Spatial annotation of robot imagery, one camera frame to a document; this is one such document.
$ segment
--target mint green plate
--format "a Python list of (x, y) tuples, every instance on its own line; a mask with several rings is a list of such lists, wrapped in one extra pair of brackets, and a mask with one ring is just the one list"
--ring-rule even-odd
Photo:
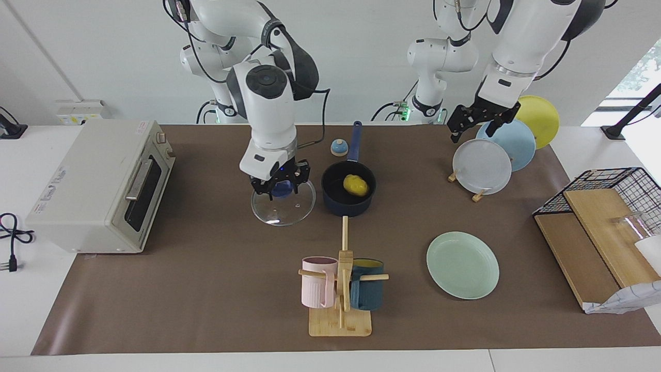
[(465, 300), (491, 293), (500, 276), (491, 249), (475, 236), (458, 231), (434, 239), (427, 250), (427, 268), (439, 287)]

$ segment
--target oven handle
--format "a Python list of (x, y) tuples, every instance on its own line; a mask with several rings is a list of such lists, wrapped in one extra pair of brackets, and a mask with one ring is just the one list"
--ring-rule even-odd
[(129, 189), (128, 194), (126, 194), (125, 199), (130, 201), (136, 201), (142, 192), (142, 188), (145, 186), (145, 180), (147, 175), (151, 170), (151, 166), (154, 161), (152, 159), (147, 159), (144, 162), (140, 163), (140, 168), (137, 170), (136, 178), (133, 180), (133, 185)]

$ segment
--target pink mug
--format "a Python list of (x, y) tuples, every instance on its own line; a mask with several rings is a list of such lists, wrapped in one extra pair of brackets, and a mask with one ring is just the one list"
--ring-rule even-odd
[(302, 276), (301, 303), (311, 308), (329, 308), (335, 304), (337, 259), (313, 256), (303, 258), (303, 270), (326, 274), (326, 279)]

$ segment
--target oven window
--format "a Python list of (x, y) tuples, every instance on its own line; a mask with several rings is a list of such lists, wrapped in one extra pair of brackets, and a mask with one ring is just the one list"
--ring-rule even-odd
[(124, 214), (124, 220), (136, 232), (140, 231), (142, 227), (142, 223), (147, 216), (147, 209), (149, 209), (154, 192), (156, 192), (159, 180), (161, 179), (161, 167), (153, 156), (150, 155), (149, 159), (152, 160), (151, 169), (147, 174), (142, 191), (140, 191), (140, 196), (137, 200), (129, 202), (126, 214)]

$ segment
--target mug rack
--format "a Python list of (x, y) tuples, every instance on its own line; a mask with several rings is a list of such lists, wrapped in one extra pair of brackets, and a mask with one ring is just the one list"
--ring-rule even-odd
[[(365, 337), (371, 334), (371, 312), (351, 308), (349, 282), (354, 265), (354, 252), (349, 245), (349, 218), (342, 217), (342, 250), (338, 254), (337, 275), (335, 275), (335, 305), (329, 308), (310, 308), (308, 333), (313, 337)], [(325, 278), (324, 273), (300, 269), (299, 275)], [(361, 281), (388, 280), (388, 274), (363, 275)]]

